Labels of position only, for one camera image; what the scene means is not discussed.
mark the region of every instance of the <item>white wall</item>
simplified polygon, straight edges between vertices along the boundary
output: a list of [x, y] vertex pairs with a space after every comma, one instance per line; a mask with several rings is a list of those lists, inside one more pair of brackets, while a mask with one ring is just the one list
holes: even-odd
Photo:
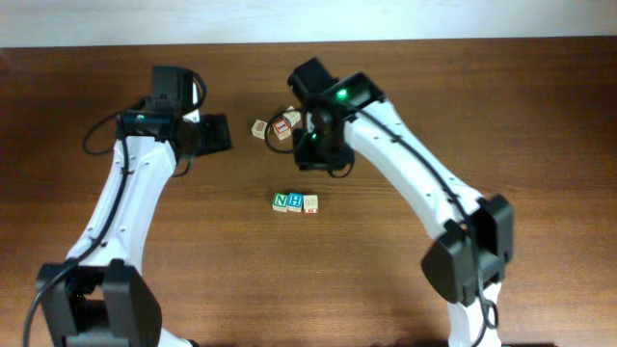
[[0, 0], [0, 46], [617, 34], [614, 0]]

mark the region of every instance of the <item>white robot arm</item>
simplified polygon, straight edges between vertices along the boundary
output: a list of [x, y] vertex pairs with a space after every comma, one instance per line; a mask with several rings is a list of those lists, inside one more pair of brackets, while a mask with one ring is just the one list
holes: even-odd
[[449, 345], [501, 346], [496, 330], [487, 328], [497, 325], [496, 299], [512, 257], [513, 210], [507, 201], [485, 200], [449, 171], [363, 74], [338, 81], [313, 59], [287, 83], [305, 111], [305, 129], [294, 131], [294, 148], [287, 151], [300, 169], [334, 176], [334, 170], [353, 167], [354, 151], [370, 160], [435, 240], [422, 270], [448, 301]]
[[[56, 347], [198, 346], [161, 327], [160, 306], [141, 274], [156, 203], [178, 159], [189, 155], [191, 163], [193, 156], [231, 148], [225, 116], [200, 116], [204, 99], [205, 84], [196, 73], [154, 67], [152, 96], [119, 113], [113, 149], [92, 153], [84, 143], [90, 154], [113, 152], [112, 168], [67, 261], [44, 264], [40, 270], [24, 346], [38, 303]], [[97, 287], [104, 300], [88, 299]]]
[[[479, 208], [477, 201], [482, 198], [482, 195], [452, 174], [414, 136], [400, 119], [390, 101], [374, 101], [363, 109], [368, 114], [379, 117], [383, 125], [392, 129], [429, 161], [440, 176], [446, 178], [450, 189], [460, 197], [459, 200], [468, 214], [472, 214]], [[345, 142], [353, 150], [370, 160], [388, 179], [412, 207], [432, 239], [442, 236], [443, 225], [446, 221], [463, 222], [463, 217], [458, 210], [448, 202], [449, 197], [443, 191], [442, 186], [415, 156], [398, 143], [393, 142], [389, 134], [376, 127], [363, 114], [357, 113], [356, 117], [358, 118], [353, 122], [345, 122]], [[484, 289], [485, 297], [496, 303], [500, 288], [501, 283], [491, 284]], [[471, 346], [482, 331], [483, 316], [479, 301], [476, 300], [469, 307], [460, 303], [448, 303], [447, 309], [450, 317], [449, 345], [451, 347]], [[496, 330], [487, 330], [477, 346], [501, 346]]]

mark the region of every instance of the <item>wooden table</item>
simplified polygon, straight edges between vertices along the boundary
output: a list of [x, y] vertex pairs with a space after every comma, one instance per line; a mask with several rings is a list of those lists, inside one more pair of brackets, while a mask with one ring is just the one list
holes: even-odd
[[[447, 339], [419, 266], [430, 240], [380, 173], [361, 157], [346, 179], [300, 173], [251, 136], [297, 105], [285, 81], [313, 56], [368, 73], [448, 168], [514, 204], [504, 341], [617, 344], [615, 38], [1, 50], [0, 344], [18, 344], [40, 266], [64, 259], [107, 177], [84, 133], [149, 94], [153, 65], [199, 72], [202, 109], [227, 114], [234, 144], [158, 203], [144, 275], [168, 329], [205, 346]], [[318, 194], [319, 214], [274, 212], [288, 190]], [[40, 312], [32, 341], [49, 344]]]

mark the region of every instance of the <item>toy block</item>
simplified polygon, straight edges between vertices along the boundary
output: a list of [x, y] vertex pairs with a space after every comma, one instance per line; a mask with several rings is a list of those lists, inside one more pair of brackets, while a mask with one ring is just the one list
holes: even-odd
[[253, 136], [261, 140], [265, 140], [267, 124], [268, 123], [263, 120], [256, 120], [255, 124], [253, 125], [253, 129], [251, 129], [253, 131]]
[[272, 200], [272, 208], [275, 211], [287, 212], [287, 195], [276, 193]]
[[300, 111], [296, 111], [293, 106], [289, 106], [287, 112], [282, 114], [282, 116], [285, 118], [285, 120], [287, 120], [290, 126], [296, 125], [296, 123], [298, 123], [298, 121], [300, 121], [300, 118], [302, 117]]
[[287, 196], [287, 210], [292, 212], [302, 212], [302, 194], [289, 193]]
[[273, 125], [274, 133], [277, 134], [279, 140], [286, 139], [291, 135], [291, 127], [287, 120], [279, 120]]
[[317, 204], [317, 196], [305, 196], [305, 213], [317, 213], [319, 205]]

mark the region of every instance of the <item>wire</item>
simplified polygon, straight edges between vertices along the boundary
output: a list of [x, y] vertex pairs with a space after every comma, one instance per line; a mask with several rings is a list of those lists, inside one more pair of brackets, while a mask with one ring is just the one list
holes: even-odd
[[54, 276], [51, 280], [48, 280], [43, 285], [43, 287], [37, 292], [35, 299], [30, 305], [28, 314], [26, 315], [26, 321], [24, 323], [23, 337], [22, 337], [23, 347], [28, 347], [29, 345], [30, 329], [32, 327], [32, 320], [34, 319], [35, 313], [37, 312], [37, 307], [39, 306], [42, 299], [45, 297], [45, 294], [49, 291], [49, 289], [51, 289], [53, 286], [55, 286], [57, 283], [63, 280], [72, 270], [74, 270], [82, 260], [87, 258], [90, 254], [94, 252], [94, 250], [96, 250], [96, 248], [101, 244], [101, 242], [105, 238], [105, 235], [107, 235], [107, 231], [109, 231], [109, 227], [114, 221], [116, 212], [118, 211], [118, 207], [121, 202], [122, 194], [124, 193], [124, 188], [126, 187], [126, 180], [128, 179], [128, 175], [129, 175], [128, 147], [126, 145], [126, 136], [124, 136], [124, 133], [123, 133], [124, 130], [123, 130], [121, 115], [117, 115], [117, 121], [118, 121], [118, 130], [120, 132], [120, 140], [122, 143], [122, 152], [124, 155], [124, 167], [121, 169], [122, 178], [121, 178], [120, 186], [118, 187], [118, 192], [116, 193], [116, 197], [114, 198], [112, 208], [109, 211], [109, 215], [107, 216], [107, 220], [105, 221], [105, 224], [103, 225], [102, 230], [100, 231], [98, 236], [96, 236], [92, 244], [78, 257], [74, 259], [69, 259], [65, 263], [64, 268], [58, 274], [56, 274], [56, 276]]
[[203, 102], [205, 101], [205, 94], [207, 92], [207, 87], [205, 86], [205, 82], [203, 82], [203, 79], [201, 79], [201, 76], [198, 73], [193, 72], [193, 79], [197, 81], [200, 87], [200, 90], [201, 90], [201, 95], [200, 95], [200, 98], [197, 100], [197, 103], [194, 104], [193, 108], [191, 108], [191, 110], [188, 111], [186, 114], [189, 114], [201, 108], [201, 106], [203, 105]]
[[[142, 108], [144, 108], [144, 105], [146, 105], [146, 99], [144, 97], [142, 97], [136, 104], [129, 106], [128, 110], [141, 110]], [[109, 120], [112, 120], [113, 118], [116, 117], [116, 113], [110, 116], [105, 117], [102, 120], [99, 120], [98, 122], [96, 122], [86, 133], [86, 136], [84, 136], [84, 140], [81, 143], [81, 148], [84, 149], [84, 151], [87, 154], [90, 155], [105, 155], [105, 154], [109, 154], [111, 152], [114, 151], [114, 145], [111, 145], [110, 147], [103, 149], [101, 151], [92, 151], [88, 148], [88, 141], [90, 140], [90, 138], [92, 137], [92, 135], [95, 133], [95, 131], [101, 127], [103, 124], [105, 124], [106, 122], [108, 122]]]
[[292, 149], [278, 149], [276, 147], [273, 147], [272, 144], [270, 144], [270, 140], [268, 140], [268, 133], [270, 132], [270, 128], [272, 127], [272, 125], [274, 124], [274, 121], [277, 118], [282, 117], [282, 115], [284, 115], [287, 112], [289, 111], [282, 111], [274, 115], [270, 120], [268, 120], [268, 122], [266, 123], [266, 128], [263, 130], [264, 131], [263, 140], [266, 143], [266, 146], [268, 146], [268, 148], [270, 148], [272, 151], [278, 154], [291, 154], [295, 152], [296, 150], [300, 149], [300, 147], [302, 147], [302, 145], [305, 143], [305, 140], [307, 139], [307, 132], [305, 131], [303, 132], [302, 138], [300, 138], [298, 145], [292, 147]]
[[189, 159], [188, 159], [189, 162], [186, 164], [186, 168], [184, 169], [184, 171], [181, 172], [181, 173], [176, 173], [172, 177], [173, 178], [178, 178], [178, 177], [182, 177], [182, 176], [186, 175], [187, 173], [189, 173], [189, 171], [193, 167], [193, 157], [194, 156], [195, 155], [193, 155], [193, 154], [189, 155]]
[[[361, 109], [361, 108], [359, 108], [359, 107], [357, 107], [355, 105], [352, 105], [352, 104], [332, 101], [330, 99], [321, 97], [319, 95], [309, 97], [306, 102], [313, 101], [313, 100], [317, 101], [317, 102], [323, 102], [323, 103], [330, 103], [330, 104], [339, 105], [339, 106], [345, 106], [347, 109], [351, 109], [352, 111], [354, 111], [356, 113], [360, 113], [361, 115], [363, 115], [366, 118], [368, 118], [378, 128], [380, 128], [382, 131], [384, 131], [386, 134], [388, 134], [391, 137], [391, 140], [393, 142], [398, 143], [400, 146], [402, 146], [403, 148], [408, 150], [420, 163], [422, 163], [422, 165], [431, 173], [431, 175], [442, 186], [443, 191], [450, 197], [450, 199], [452, 200], [452, 203], [454, 203], [454, 205], [456, 206], [457, 210], [459, 211], [459, 213], [463, 217], [464, 223], [465, 223], [465, 225], [467, 226], [467, 229], [468, 229], [469, 238], [471, 239], [471, 257], [472, 257], [472, 260], [473, 260], [473, 266], [475, 267], [475, 277], [476, 277], [476, 282], [477, 282], [477, 287], [478, 287], [478, 300], [480, 301], [480, 309], [482, 310], [482, 318], [483, 318], [482, 331], [480, 333], [480, 336], [478, 337], [478, 340], [476, 341], [476, 343], [479, 343], [479, 341], [481, 341], [481, 339], [484, 336], [486, 328], [489, 328], [489, 329], [492, 329], [492, 330], [497, 328], [497, 326], [499, 324], [499, 318], [498, 318], [496, 304], [493, 301], [488, 300], [484, 296], [484, 283], [483, 283], [483, 280], [482, 280], [482, 274], [480, 272], [479, 250], [478, 250], [478, 244], [477, 244], [476, 230], [475, 230], [475, 227], [473, 226], [473, 223], [471, 222], [471, 218], [469, 217], [469, 214], [465, 211], [465, 208], [463, 207], [463, 205], [459, 201], [458, 196], [456, 194], [454, 194], [454, 192], [452, 192], [452, 189], [450, 189], [450, 187], [447, 185], [445, 180], [440, 176], [440, 174], [431, 165], [431, 163], [429, 163], [426, 160], [426, 158], [424, 158], [415, 148], [411, 147], [408, 143], [406, 143], [403, 139], [401, 139], [400, 136], [396, 135], [387, 126], [385, 126], [383, 123], [378, 121], [375, 117], [373, 117], [371, 114], [366, 112], [364, 109]], [[490, 309], [492, 309], [494, 311], [494, 313], [495, 313], [495, 323], [491, 322], [491, 319], [489, 317]]]
[[349, 169], [342, 175], [335, 175], [335, 173], [332, 170], [328, 170], [328, 174], [332, 178], [345, 178], [351, 173], [353, 169], [354, 169], [354, 164], [352, 163], [352, 164], [349, 164]]

